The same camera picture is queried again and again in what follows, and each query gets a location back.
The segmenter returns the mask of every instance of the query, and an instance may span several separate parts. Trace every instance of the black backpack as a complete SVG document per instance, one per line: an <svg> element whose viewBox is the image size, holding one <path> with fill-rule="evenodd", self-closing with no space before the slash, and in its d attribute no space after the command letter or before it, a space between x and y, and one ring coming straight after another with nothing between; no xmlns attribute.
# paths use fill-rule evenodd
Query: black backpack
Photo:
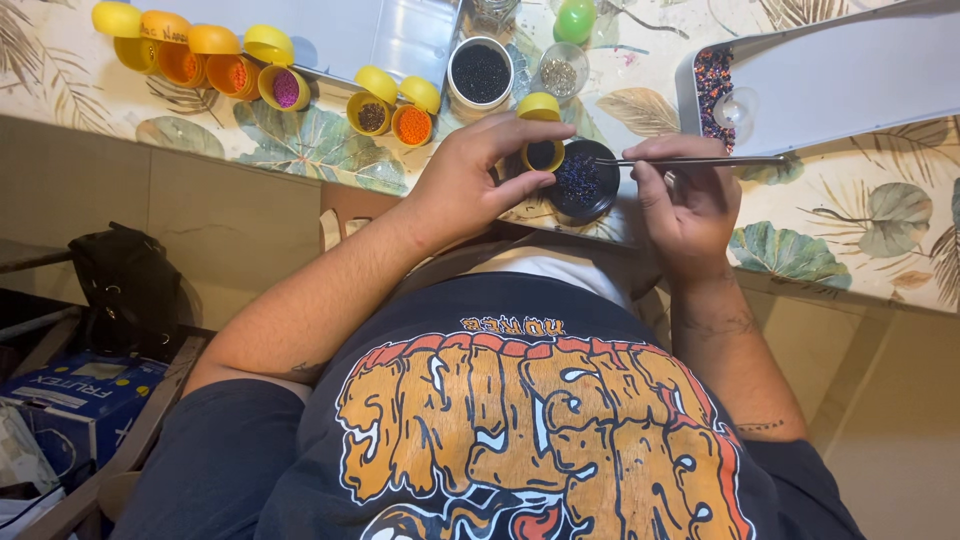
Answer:
<svg viewBox="0 0 960 540"><path fill-rule="evenodd" d="M180 272L155 238L110 222L68 245L90 312L86 346L105 356L163 356L177 337Z"/></svg>

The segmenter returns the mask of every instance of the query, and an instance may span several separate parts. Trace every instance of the person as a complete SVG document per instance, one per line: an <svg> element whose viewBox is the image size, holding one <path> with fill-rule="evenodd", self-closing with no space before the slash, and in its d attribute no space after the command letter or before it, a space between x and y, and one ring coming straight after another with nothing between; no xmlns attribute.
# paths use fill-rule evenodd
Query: person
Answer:
<svg viewBox="0 0 960 540"><path fill-rule="evenodd" d="M504 252L481 265L506 261L496 271L384 302L555 181L496 185L498 160L573 135L511 113L452 133L400 204L238 313L113 538L862 537L728 263L738 183L689 169L671 190L643 161L726 156L714 139L623 153L639 160L637 233L669 283L676 358L599 267L565 255L560 279Z"/></svg>

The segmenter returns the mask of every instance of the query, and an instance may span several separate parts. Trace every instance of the metal tweezers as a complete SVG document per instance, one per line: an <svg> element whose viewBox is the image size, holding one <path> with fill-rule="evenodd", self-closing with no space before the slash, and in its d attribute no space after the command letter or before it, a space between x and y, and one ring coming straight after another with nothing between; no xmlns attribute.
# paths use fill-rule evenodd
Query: metal tweezers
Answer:
<svg viewBox="0 0 960 540"><path fill-rule="evenodd" d="M646 161L651 165L704 165L711 167L734 167L737 165L786 165L787 156L735 156L728 158L658 158L655 160L596 160L598 165L611 167L633 167L637 161Z"/></svg>

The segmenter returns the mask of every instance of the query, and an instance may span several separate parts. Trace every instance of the navy t-shirt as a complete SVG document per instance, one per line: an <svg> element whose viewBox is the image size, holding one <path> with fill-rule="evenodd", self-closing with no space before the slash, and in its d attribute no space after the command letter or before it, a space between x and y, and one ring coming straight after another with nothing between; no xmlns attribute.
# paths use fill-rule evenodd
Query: navy t-shirt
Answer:
<svg viewBox="0 0 960 540"><path fill-rule="evenodd" d="M306 406L183 398L113 538L861 538L804 441L741 441L621 307L475 274L378 311Z"/></svg>

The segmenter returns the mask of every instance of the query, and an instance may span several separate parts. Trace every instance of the floral tablecloth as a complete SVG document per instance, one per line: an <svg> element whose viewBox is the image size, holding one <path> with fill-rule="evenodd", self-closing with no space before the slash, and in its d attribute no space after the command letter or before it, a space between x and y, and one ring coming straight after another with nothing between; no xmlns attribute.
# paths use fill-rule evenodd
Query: floral tablecloth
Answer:
<svg viewBox="0 0 960 540"><path fill-rule="evenodd" d="M893 2L597 0L590 79L563 104L564 121L576 124L578 136L619 153L644 137L679 130L674 72L687 53ZM298 113L213 89L179 88L123 67L111 38L93 30L94 4L0 0L0 113L392 195L408 192L436 145L476 119L444 93L433 143L409 149L390 135L356 133L344 118L345 86L313 84L315 99ZM503 110L529 92L530 71L553 42L559 5L523 2L500 37L516 68ZM798 150L786 170L740 170L744 199L731 262L814 292L850 291L955 313L958 127L957 117L929 120ZM622 210L635 194L633 183L623 183L617 207L579 228L560 224L542 199L503 217L629 243Z"/></svg>

